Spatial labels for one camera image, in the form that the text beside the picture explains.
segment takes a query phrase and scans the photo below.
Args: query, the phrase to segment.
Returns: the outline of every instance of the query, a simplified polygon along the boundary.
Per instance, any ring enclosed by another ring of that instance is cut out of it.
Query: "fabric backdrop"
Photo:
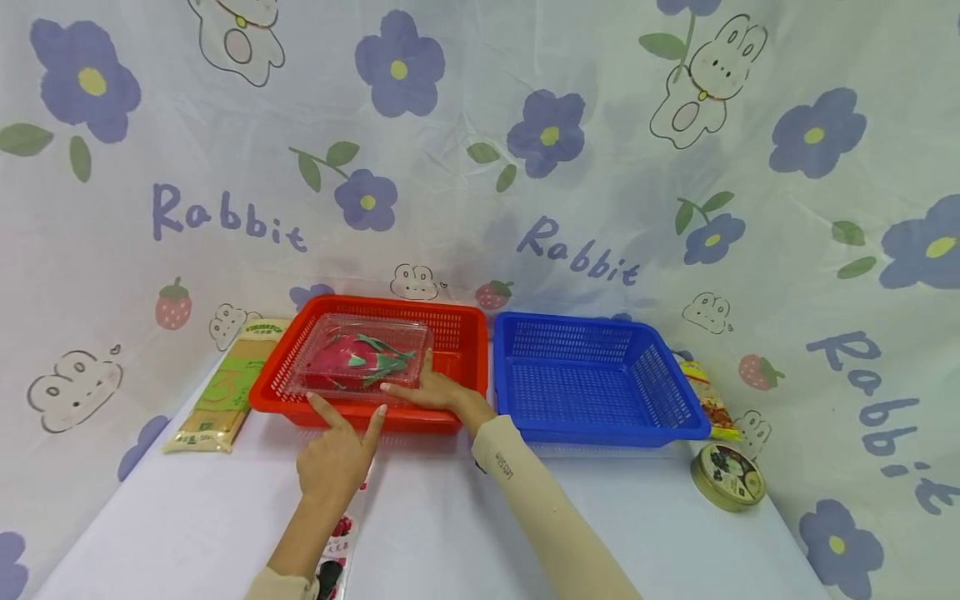
[[[0,598],[251,312],[331,291],[652,324],[834,597],[955,598],[958,12],[10,4]]]

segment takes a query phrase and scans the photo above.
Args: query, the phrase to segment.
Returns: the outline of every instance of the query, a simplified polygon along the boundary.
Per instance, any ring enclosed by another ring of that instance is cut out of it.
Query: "rabbit text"
[[[540,240],[551,238],[557,235],[559,231],[560,224],[544,215],[540,217],[534,226],[527,231],[527,234],[523,236],[523,239],[520,240],[520,245],[516,247],[516,251],[523,252],[523,249],[530,247],[530,250],[532,250],[534,254],[543,256],[543,246],[540,245]],[[593,249],[594,244],[596,244],[596,240],[590,240],[577,252],[577,255],[570,261],[570,271],[574,273],[587,271],[587,267],[590,266],[591,262],[589,257],[590,250]],[[600,254],[600,257],[596,259],[596,262],[593,263],[593,267],[587,271],[587,276],[596,279],[607,276],[607,281],[613,281],[617,273],[620,273],[620,279],[624,285],[636,285],[636,274],[640,270],[640,265],[635,264],[631,268],[624,269],[621,272],[620,267],[626,264],[627,259],[621,258],[617,261],[616,266],[613,266],[607,262],[607,259],[610,258],[610,253],[611,250],[609,248],[604,250],[604,252]],[[546,257],[550,260],[567,260],[566,244],[563,242],[553,244],[546,250]]]
[[[827,357],[827,363],[830,365],[830,368],[836,372],[842,372],[844,369],[844,364],[840,361],[841,352],[852,358],[868,361],[877,360],[882,354],[882,352],[880,352],[880,346],[868,338],[867,334],[863,331],[844,333],[818,342],[811,342],[806,345],[806,350],[808,352],[822,350]],[[883,378],[880,377],[879,373],[874,371],[852,369],[847,372],[847,380],[854,388],[863,392],[866,397],[873,397],[876,390],[879,389]],[[877,428],[885,425],[895,411],[919,404],[919,398],[900,398],[869,404],[860,409],[860,423],[866,427]],[[899,413],[895,420],[902,419],[902,416],[903,413]],[[863,448],[874,456],[892,457],[898,450],[897,440],[900,439],[900,443],[902,444],[904,436],[916,432],[917,427],[907,425],[896,429],[868,433],[860,439],[860,442],[863,443]],[[915,461],[912,465],[916,471],[927,471],[930,469],[930,465],[923,461]],[[886,465],[880,468],[880,472],[885,477],[900,477],[909,473],[910,469],[905,465]],[[936,498],[940,500],[940,502],[946,506],[953,506],[953,497],[960,496],[960,488],[935,483],[926,477],[921,477],[920,483],[917,484],[914,490],[914,495],[917,497],[917,502],[921,508],[931,515],[938,516],[943,512],[943,509],[940,505],[934,503],[933,499]]]
[[[170,183],[154,184],[154,239],[157,242],[163,239],[163,230],[169,229],[176,233],[183,232],[183,223],[177,219],[175,208],[180,205],[180,189]],[[196,229],[213,217],[200,204],[193,204],[183,212],[183,221],[186,226]],[[274,227],[271,231],[271,239],[275,244],[280,243],[280,220],[274,219]],[[240,229],[250,237],[266,237],[267,224],[256,218],[256,206],[253,203],[247,204],[246,223],[244,218],[236,212],[230,210],[230,193],[225,191],[220,200],[220,227],[224,229]],[[306,246],[303,245],[303,238],[300,237],[300,228],[292,228],[283,233],[282,237],[287,238],[290,246],[297,252],[306,252]]]

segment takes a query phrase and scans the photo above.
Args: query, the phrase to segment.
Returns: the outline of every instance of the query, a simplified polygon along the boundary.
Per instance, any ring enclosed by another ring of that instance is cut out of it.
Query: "finger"
[[[313,410],[317,411],[317,414],[324,418],[326,424],[335,429],[352,429],[350,423],[344,419],[343,415],[337,412],[337,409],[333,408],[329,402],[327,402],[323,396],[318,394],[307,394],[307,402],[310,402],[310,406],[313,407]]]
[[[367,426],[367,433],[363,435],[363,448],[367,452],[367,457],[373,461],[373,454],[376,452],[376,445],[380,442],[380,430],[383,429],[383,422],[387,419],[387,405],[381,404],[370,419],[370,425]]]
[[[423,368],[420,369],[420,375],[426,372],[433,372],[433,349],[427,348],[423,355]]]
[[[408,402],[413,402],[414,404],[419,404],[426,400],[423,390],[404,388],[393,383],[381,383],[380,391],[385,393],[387,396],[398,397],[401,400],[407,400]]]

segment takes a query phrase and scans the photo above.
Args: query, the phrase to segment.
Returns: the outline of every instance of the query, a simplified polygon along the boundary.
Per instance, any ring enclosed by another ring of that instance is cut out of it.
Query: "arm sleeve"
[[[277,575],[268,566],[253,580],[244,600],[316,600],[320,582],[314,577],[307,581],[302,577]]]
[[[496,479],[561,600],[641,600],[610,550],[520,438],[510,417],[497,417],[480,427],[473,458]]]

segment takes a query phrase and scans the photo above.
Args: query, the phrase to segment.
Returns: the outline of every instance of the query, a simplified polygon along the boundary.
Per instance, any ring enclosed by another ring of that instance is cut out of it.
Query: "snack package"
[[[364,481],[347,506],[347,512],[340,518],[340,522],[333,530],[333,534],[326,542],[326,549],[320,558],[320,564],[323,566],[327,561],[333,561],[343,568],[336,587],[327,596],[337,600],[346,600],[347,598],[347,576],[350,572],[350,558],[356,546],[357,535],[360,531],[360,523],[363,520],[367,509],[367,482]],[[321,589],[320,598],[324,597],[325,589]]]
[[[190,415],[160,451],[233,450],[233,440],[250,412],[250,388],[288,326],[288,319],[247,321]]]
[[[710,436],[717,440],[729,440],[733,442],[740,441],[740,432],[730,418],[730,413],[723,404],[723,400],[716,394],[713,386],[710,385],[707,374],[689,352],[684,352],[686,356],[675,352],[677,362],[680,363],[680,370],[684,372],[686,380],[690,382],[690,387],[700,398],[700,405],[704,407],[707,418],[710,419]]]

